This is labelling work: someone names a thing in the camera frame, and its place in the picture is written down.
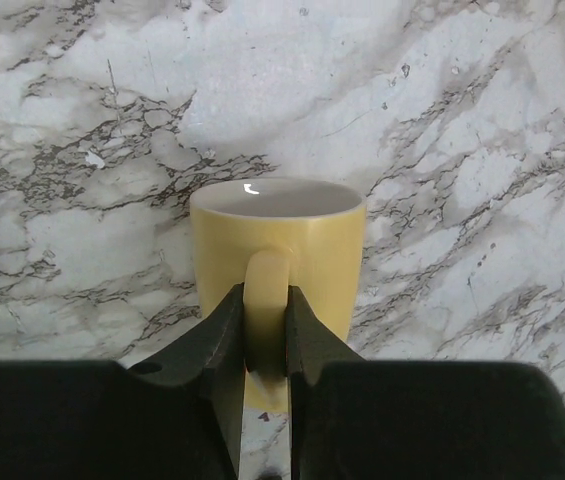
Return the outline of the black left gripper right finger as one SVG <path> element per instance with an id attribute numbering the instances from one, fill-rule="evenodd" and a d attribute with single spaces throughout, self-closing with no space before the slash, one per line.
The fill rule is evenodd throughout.
<path id="1" fill-rule="evenodd" d="M 302 291 L 285 312 L 295 479 L 565 479 L 565 406 L 516 362 L 366 360 Z"/>

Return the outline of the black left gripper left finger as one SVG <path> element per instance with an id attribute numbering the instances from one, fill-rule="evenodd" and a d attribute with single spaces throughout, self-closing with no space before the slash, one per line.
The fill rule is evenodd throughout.
<path id="1" fill-rule="evenodd" d="M 0 479 L 236 478 L 242 296 L 128 368 L 0 360 Z"/>

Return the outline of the yellow mug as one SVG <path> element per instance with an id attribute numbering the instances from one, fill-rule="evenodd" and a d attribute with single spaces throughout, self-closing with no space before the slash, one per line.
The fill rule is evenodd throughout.
<path id="1" fill-rule="evenodd" d="M 358 290 L 366 201 L 319 180 L 257 178 L 204 186 L 190 198 L 193 260 L 203 316 L 244 287 L 245 403 L 288 409 L 283 316 L 300 288 L 317 318 L 348 336 Z"/>

